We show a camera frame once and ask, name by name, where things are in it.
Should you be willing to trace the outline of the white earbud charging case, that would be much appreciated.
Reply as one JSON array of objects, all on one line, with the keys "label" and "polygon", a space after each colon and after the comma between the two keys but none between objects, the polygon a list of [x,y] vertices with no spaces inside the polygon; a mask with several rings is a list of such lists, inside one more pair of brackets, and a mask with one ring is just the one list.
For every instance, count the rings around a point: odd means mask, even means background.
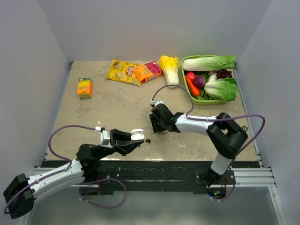
[{"label": "white earbud charging case", "polygon": [[145,138],[144,130],[140,128],[131,130],[130,134],[132,141],[143,140]]}]

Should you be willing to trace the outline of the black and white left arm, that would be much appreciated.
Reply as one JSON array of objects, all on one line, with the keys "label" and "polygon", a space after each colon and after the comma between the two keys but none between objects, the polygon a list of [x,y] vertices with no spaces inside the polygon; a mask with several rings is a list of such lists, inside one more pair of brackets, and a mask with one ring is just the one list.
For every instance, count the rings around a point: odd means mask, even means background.
[{"label": "black and white left arm", "polygon": [[144,143],[144,131],[134,129],[122,132],[117,129],[105,130],[103,127],[87,127],[100,134],[100,144],[82,144],[76,159],[68,159],[55,153],[52,138],[48,139],[49,151],[67,163],[48,172],[29,176],[17,175],[3,192],[6,206],[4,214],[12,219],[22,217],[33,209],[34,202],[39,201],[61,189],[75,184],[92,184],[97,179],[97,163],[117,152],[122,156],[131,153]]}]

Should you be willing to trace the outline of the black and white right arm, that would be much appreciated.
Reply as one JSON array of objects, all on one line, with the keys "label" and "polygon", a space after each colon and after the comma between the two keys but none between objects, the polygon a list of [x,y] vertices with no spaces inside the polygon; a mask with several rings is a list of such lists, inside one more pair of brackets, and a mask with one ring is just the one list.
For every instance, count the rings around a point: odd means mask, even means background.
[{"label": "black and white right arm", "polygon": [[225,179],[225,172],[238,155],[247,133],[228,114],[222,112],[216,117],[188,116],[186,113],[173,114],[162,102],[152,102],[150,121],[153,132],[195,133],[207,135],[217,150],[215,160],[207,172],[199,177],[209,187],[220,184]]}]

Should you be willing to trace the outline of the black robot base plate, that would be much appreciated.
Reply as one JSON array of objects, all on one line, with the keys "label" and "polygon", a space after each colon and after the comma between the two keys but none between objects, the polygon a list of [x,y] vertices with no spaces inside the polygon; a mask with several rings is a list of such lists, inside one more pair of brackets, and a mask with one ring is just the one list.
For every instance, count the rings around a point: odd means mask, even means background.
[{"label": "black robot base plate", "polygon": [[105,161],[97,163],[93,174],[84,182],[96,182],[96,187],[80,187],[84,194],[113,195],[128,192],[192,192],[206,194],[208,188],[235,184],[229,170],[217,184],[209,187],[199,177],[210,168],[204,161]]}]

